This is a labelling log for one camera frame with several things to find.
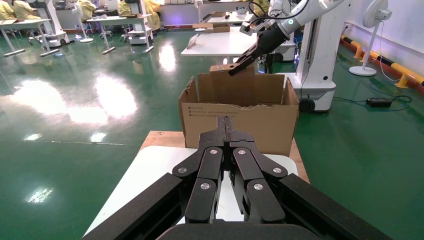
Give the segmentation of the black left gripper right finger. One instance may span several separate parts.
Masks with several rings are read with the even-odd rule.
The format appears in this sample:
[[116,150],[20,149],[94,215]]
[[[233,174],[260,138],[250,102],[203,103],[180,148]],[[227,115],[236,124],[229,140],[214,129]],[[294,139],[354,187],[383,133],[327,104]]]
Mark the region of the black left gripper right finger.
[[244,221],[282,224],[286,214],[277,187],[287,169],[260,153],[253,136],[236,130],[230,116],[225,117],[225,136],[229,176]]

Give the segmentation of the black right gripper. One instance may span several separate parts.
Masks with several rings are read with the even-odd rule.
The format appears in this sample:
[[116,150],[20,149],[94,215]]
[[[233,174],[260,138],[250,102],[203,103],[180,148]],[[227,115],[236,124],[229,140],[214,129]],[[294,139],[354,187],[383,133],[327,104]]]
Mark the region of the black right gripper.
[[258,37],[256,44],[246,50],[234,63],[230,66],[228,74],[234,76],[242,70],[253,64],[261,55],[273,52],[289,37],[285,34],[279,25],[275,22]]

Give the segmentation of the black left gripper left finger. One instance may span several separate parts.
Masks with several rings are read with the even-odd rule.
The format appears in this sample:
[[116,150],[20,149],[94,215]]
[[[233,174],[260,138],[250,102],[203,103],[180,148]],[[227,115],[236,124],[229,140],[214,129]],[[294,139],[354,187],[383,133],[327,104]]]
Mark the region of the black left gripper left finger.
[[227,141],[225,120],[217,117],[216,129],[201,133],[197,150],[172,169],[183,182],[180,197],[186,224],[210,224],[216,218]]

